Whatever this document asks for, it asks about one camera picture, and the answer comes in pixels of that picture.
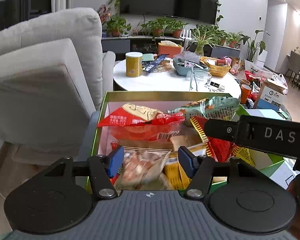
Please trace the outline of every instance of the blue package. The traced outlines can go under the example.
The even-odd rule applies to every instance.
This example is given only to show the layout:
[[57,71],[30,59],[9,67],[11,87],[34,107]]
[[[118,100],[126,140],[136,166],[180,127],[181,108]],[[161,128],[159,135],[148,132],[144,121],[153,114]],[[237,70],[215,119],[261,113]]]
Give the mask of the blue package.
[[143,70],[151,73],[155,70],[155,68],[167,57],[167,54],[165,55],[160,55],[159,57],[156,58],[156,60],[151,61],[150,63],[144,64]]

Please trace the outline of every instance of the gray textured base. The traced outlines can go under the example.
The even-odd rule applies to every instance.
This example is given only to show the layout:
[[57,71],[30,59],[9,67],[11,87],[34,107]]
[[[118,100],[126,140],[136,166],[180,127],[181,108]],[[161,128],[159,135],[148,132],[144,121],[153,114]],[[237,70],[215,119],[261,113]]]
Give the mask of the gray textured base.
[[113,200],[100,201],[79,225],[51,235],[13,231],[7,240],[295,240],[287,231],[255,236],[238,233],[216,222],[203,203],[186,200],[176,190],[123,191]]

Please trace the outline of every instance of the orange tissue box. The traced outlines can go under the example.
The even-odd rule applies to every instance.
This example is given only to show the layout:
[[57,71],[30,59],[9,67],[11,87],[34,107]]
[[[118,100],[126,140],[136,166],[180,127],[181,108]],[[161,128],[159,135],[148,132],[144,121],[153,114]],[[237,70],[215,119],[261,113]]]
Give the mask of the orange tissue box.
[[172,45],[163,45],[161,42],[159,42],[158,55],[168,54],[167,57],[173,58],[174,55],[180,54],[181,51],[181,45],[176,47]]

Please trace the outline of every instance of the metal screw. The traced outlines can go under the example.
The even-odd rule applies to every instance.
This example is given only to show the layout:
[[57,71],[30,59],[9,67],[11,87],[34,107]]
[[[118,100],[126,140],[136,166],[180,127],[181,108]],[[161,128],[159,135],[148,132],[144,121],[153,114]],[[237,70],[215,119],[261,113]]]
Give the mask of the metal screw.
[[103,188],[99,191],[99,195],[102,197],[112,197],[114,195],[114,190],[110,188]]
[[190,189],[187,191],[187,195],[189,197],[200,197],[200,196],[202,196],[202,191],[199,189],[196,189],[196,188]]

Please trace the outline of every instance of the gray sofa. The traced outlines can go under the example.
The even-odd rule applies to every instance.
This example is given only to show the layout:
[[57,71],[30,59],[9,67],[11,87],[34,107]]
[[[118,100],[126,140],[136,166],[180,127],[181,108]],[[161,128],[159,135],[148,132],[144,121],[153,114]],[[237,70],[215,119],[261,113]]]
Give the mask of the gray sofa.
[[93,112],[113,90],[115,54],[102,53],[91,8],[58,11],[0,32],[0,139],[14,160],[76,157]]

